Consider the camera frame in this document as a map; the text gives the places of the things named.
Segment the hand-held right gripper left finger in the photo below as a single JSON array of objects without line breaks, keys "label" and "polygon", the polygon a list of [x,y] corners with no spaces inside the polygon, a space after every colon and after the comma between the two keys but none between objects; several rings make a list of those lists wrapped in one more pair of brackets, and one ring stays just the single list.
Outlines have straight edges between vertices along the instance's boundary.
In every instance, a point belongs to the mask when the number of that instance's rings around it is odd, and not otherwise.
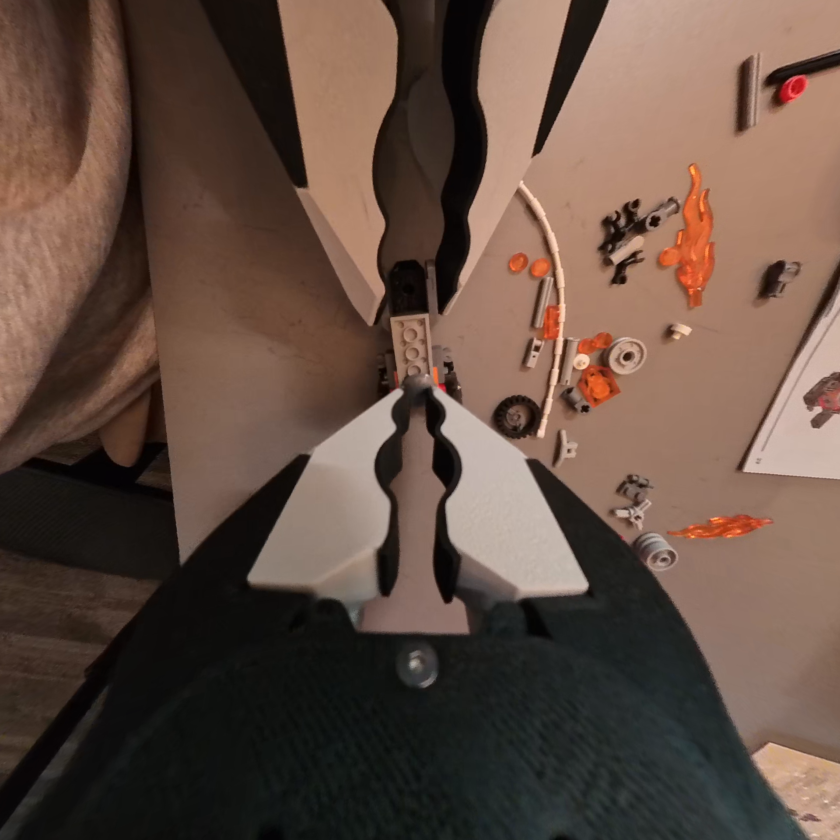
[{"label": "hand-held right gripper left finger", "polygon": [[311,451],[250,586],[339,602],[392,592],[400,563],[392,483],[411,413],[410,393],[393,391]]}]

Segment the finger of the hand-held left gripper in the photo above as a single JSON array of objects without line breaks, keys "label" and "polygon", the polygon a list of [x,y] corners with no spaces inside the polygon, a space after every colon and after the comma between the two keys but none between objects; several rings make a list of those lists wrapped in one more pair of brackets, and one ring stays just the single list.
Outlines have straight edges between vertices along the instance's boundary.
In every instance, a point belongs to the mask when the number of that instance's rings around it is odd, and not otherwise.
[{"label": "finger of the hand-held left gripper", "polygon": [[344,294],[372,326],[385,296],[374,162],[396,95],[396,21],[379,1],[277,5],[306,174],[296,192]]},{"label": "finger of the hand-held left gripper", "polygon": [[427,152],[442,231],[434,258],[446,314],[476,272],[534,155],[568,1],[433,2]]}]

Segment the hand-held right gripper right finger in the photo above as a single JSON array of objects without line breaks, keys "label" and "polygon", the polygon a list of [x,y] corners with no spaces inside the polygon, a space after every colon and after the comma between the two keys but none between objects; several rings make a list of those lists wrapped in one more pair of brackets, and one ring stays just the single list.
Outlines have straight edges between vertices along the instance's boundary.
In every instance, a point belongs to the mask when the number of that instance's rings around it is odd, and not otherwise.
[{"label": "hand-held right gripper right finger", "polygon": [[454,399],[426,391],[436,509],[434,578],[470,610],[582,595],[589,583],[529,459]]}]

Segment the grey black lego assembly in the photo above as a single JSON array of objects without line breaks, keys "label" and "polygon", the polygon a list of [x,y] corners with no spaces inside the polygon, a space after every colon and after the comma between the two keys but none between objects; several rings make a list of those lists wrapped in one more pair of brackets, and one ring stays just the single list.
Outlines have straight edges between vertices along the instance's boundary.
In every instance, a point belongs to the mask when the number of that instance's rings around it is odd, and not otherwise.
[{"label": "grey black lego assembly", "polygon": [[437,277],[433,260],[402,260],[385,279],[381,323],[392,348],[377,357],[378,398],[388,396],[412,375],[428,375],[448,396],[463,403],[463,391],[450,348],[433,342],[438,315]]}]

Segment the black treaded lego tire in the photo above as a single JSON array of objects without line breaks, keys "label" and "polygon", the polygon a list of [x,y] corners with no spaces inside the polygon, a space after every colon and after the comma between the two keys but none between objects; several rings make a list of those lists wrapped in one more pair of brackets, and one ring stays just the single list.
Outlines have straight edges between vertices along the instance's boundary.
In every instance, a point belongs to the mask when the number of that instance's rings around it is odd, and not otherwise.
[{"label": "black treaded lego tire", "polygon": [[534,436],[542,418],[541,406],[525,395],[503,399],[492,414],[492,423],[499,434],[508,439]]}]

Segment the ribbed grey wheel hub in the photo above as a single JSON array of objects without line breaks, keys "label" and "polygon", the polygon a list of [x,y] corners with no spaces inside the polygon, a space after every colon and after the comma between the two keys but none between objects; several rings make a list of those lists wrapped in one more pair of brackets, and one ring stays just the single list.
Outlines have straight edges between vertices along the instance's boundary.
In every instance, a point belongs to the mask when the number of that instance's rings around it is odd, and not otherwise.
[{"label": "ribbed grey wheel hub", "polygon": [[632,543],[639,560],[654,572],[667,571],[679,561],[677,551],[658,532],[643,532]]}]

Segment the dark grey axle connector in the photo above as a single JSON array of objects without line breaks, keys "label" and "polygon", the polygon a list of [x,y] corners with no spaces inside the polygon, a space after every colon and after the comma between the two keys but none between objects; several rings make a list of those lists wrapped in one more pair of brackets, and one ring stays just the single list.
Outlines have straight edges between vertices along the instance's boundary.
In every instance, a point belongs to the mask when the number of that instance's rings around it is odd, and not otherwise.
[{"label": "dark grey axle connector", "polygon": [[680,211],[679,200],[672,196],[639,219],[639,229],[646,233],[659,230]]}]

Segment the long orange flame piece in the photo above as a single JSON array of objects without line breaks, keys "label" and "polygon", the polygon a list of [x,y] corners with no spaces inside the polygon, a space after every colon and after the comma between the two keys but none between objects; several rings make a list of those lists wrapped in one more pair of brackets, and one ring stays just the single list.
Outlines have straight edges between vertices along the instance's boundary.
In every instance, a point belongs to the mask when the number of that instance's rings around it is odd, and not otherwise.
[{"label": "long orange flame piece", "polygon": [[746,536],[774,524],[771,518],[756,518],[749,514],[731,517],[714,517],[705,522],[667,531],[667,534],[681,539],[734,539]]}]

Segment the flat grey pulley wheel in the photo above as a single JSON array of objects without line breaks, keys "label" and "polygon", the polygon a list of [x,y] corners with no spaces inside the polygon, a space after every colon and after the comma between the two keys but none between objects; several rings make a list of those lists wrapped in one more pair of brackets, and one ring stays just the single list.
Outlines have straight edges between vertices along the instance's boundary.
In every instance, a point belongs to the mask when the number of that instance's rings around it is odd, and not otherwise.
[{"label": "flat grey pulley wheel", "polygon": [[623,337],[613,341],[604,351],[606,366],[615,375],[630,375],[637,372],[648,357],[645,343],[636,338]]}]

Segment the wide orange flame piece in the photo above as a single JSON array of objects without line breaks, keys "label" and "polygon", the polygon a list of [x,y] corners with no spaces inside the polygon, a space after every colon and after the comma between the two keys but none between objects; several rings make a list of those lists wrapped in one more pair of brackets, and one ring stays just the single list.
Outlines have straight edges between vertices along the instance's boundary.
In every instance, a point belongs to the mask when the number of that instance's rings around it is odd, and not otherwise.
[{"label": "wide orange flame piece", "polygon": [[675,267],[678,283],[686,290],[690,309],[703,303],[704,291],[715,269],[716,244],[712,241],[713,214],[709,205],[709,189],[701,187],[699,165],[688,167],[690,189],[682,208],[684,225],[675,243],[658,256],[664,268]]}]

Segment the black chair seat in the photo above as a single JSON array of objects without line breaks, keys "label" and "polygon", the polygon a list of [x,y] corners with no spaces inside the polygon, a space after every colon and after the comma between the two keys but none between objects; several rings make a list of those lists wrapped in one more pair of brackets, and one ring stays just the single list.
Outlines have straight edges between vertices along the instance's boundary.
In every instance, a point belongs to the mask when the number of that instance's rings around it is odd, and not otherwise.
[{"label": "black chair seat", "polygon": [[32,458],[1,476],[1,547],[36,560],[136,580],[180,566],[172,492],[140,483],[165,451],[143,446],[132,467],[103,448],[74,465]]}]

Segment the instruction booklet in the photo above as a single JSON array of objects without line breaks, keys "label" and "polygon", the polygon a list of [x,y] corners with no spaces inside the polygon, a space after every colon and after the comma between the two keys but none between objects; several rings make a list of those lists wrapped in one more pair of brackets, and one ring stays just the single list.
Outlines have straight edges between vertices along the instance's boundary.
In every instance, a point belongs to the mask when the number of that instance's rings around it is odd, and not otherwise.
[{"label": "instruction booklet", "polygon": [[839,279],[835,274],[754,435],[746,474],[839,479]]}]

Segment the black long bar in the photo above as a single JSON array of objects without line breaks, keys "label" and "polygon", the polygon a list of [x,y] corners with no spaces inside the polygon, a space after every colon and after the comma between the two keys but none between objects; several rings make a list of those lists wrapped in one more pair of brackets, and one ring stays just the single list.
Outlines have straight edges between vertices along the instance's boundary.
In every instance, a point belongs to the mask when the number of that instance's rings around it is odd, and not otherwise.
[{"label": "black long bar", "polygon": [[777,67],[765,78],[764,84],[778,87],[793,77],[809,77],[816,73],[839,67],[839,49],[819,56],[800,59],[788,65]]}]

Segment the black clip piece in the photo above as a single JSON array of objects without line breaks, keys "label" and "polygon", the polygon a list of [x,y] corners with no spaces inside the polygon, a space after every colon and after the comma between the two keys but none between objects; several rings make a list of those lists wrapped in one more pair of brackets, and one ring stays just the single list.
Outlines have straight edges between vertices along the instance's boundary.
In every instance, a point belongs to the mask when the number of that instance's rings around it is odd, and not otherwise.
[{"label": "black clip piece", "polygon": [[759,297],[761,299],[782,298],[786,288],[799,276],[802,262],[780,259],[765,270]]}]

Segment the printed board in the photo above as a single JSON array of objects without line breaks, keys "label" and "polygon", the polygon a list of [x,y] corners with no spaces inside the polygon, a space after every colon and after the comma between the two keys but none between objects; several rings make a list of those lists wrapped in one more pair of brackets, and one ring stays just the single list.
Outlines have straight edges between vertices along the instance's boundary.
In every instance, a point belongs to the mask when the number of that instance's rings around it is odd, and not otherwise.
[{"label": "printed board", "polygon": [[839,764],[769,742],[752,761],[811,839],[839,838]]}]

